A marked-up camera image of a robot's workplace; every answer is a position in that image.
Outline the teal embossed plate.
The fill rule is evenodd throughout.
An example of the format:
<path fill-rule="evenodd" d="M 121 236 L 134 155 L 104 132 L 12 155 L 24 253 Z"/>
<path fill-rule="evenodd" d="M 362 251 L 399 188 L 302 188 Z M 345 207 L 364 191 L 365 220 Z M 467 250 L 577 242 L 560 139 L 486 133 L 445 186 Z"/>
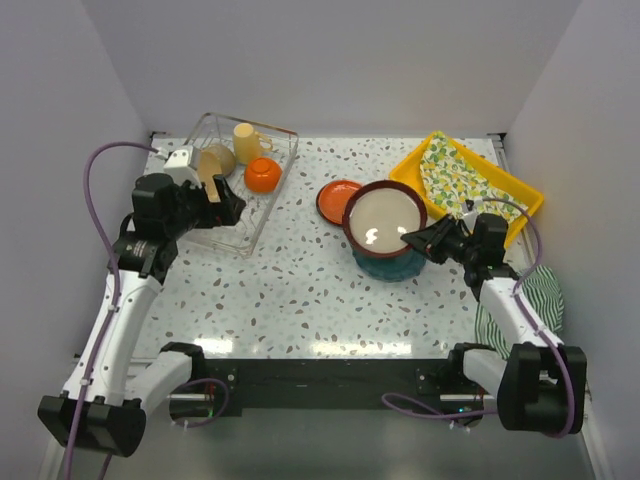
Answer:
<path fill-rule="evenodd" d="M 384 282 L 401 282 L 414 278 L 426 265 L 426 258 L 414 250 L 389 258 L 374 258 L 358 251 L 353 251 L 352 255 L 364 273 Z"/>

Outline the dark brown beige plate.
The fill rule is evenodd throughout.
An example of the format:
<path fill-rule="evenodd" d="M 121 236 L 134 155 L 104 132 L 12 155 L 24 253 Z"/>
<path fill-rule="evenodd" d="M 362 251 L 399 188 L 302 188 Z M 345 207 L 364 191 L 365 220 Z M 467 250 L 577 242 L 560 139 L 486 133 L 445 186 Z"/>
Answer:
<path fill-rule="evenodd" d="M 380 180 L 358 189 L 347 201 L 342 229 L 352 248 L 378 259 L 404 255 L 402 236 L 423 229 L 428 214 L 422 198 L 406 184 Z"/>

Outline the orange ceramic bowl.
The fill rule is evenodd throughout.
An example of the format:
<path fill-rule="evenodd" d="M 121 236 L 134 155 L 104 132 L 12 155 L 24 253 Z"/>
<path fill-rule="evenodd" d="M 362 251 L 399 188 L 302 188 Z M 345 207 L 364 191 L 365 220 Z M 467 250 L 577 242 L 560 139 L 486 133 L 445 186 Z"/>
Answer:
<path fill-rule="evenodd" d="M 276 189 L 281 175 L 282 169 L 276 161 L 268 157 L 259 157 L 246 166 L 244 181 L 250 191 L 267 194 Z"/>

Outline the yellow plate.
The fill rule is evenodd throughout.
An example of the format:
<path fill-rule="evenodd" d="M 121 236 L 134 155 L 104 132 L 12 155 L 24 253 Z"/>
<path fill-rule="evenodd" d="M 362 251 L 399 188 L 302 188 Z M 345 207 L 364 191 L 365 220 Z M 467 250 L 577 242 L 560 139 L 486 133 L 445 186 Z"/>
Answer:
<path fill-rule="evenodd" d="M 197 175 L 204 184 L 204 190 L 206 191 L 209 201 L 212 203 L 220 201 L 214 177 L 221 174 L 222 169 L 218 157 L 211 152 L 202 151 L 200 153 Z"/>

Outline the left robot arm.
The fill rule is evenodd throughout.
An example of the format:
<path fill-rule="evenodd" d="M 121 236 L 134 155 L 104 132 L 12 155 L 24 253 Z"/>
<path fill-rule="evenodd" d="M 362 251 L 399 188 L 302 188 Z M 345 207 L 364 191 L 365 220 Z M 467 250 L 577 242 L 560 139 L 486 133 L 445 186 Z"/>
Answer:
<path fill-rule="evenodd" d="M 178 254 L 178 240 L 193 229 L 233 226 L 246 203 L 221 175 L 212 178 L 218 201 L 205 186 L 174 182 L 168 174 L 137 179 L 133 211 L 109 247 L 102 305 L 85 349 L 62 391 L 45 396 L 38 417 L 68 453 L 85 449 L 129 457 L 141 443 L 152 412 L 173 391 L 200 390 L 207 381 L 201 347 L 165 345 L 134 379 L 130 363 L 144 319 Z"/>

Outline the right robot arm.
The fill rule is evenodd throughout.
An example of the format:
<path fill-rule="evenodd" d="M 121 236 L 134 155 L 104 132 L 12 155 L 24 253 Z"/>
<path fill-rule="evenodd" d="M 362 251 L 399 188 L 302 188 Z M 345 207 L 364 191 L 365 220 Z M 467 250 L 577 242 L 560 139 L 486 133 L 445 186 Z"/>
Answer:
<path fill-rule="evenodd" d="M 459 393 L 477 384 L 489 391 L 507 430 L 556 438 L 577 434 L 583 424 L 586 355 L 565 345 L 524 295 L 522 277 L 504 260 L 507 230 L 498 215 L 478 215 L 471 231 L 447 215 L 401 237 L 432 263 L 452 259 L 463 266 L 465 284 L 510 348 L 507 358 L 477 345 L 457 348 L 459 360 L 446 367 L 446 382 Z"/>

